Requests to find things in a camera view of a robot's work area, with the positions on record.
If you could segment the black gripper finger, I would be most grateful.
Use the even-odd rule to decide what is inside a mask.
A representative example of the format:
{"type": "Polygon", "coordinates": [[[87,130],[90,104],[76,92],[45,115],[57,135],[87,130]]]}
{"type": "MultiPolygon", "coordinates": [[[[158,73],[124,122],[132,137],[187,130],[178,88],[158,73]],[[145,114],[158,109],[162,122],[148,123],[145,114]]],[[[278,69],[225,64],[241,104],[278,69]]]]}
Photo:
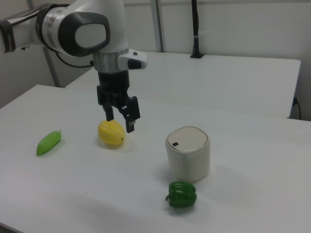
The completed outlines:
{"type": "Polygon", "coordinates": [[[107,121],[111,121],[114,119],[113,107],[110,102],[105,102],[103,104],[103,110],[105,112],[107,121]]]}
{"type": "Polygon", "coordinates": [[[135,130],[135,122],[140,118],[140,110],[136,96],[122,99],[121,114],[125,119],[127,133],[133,132],[135,130]]]}

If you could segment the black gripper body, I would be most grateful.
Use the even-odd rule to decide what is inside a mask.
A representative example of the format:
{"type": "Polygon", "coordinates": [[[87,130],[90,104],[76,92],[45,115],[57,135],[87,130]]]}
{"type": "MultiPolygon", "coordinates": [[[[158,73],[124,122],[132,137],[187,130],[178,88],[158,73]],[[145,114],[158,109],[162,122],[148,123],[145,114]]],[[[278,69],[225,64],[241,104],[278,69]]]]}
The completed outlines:
{"type": "Polygon", "coordinates": [[[104,109],[108,107],[124,107],[128,98],[127,90],[130,86],[129,72],[98,73],[97,86],[98,103],[104,109]]]}

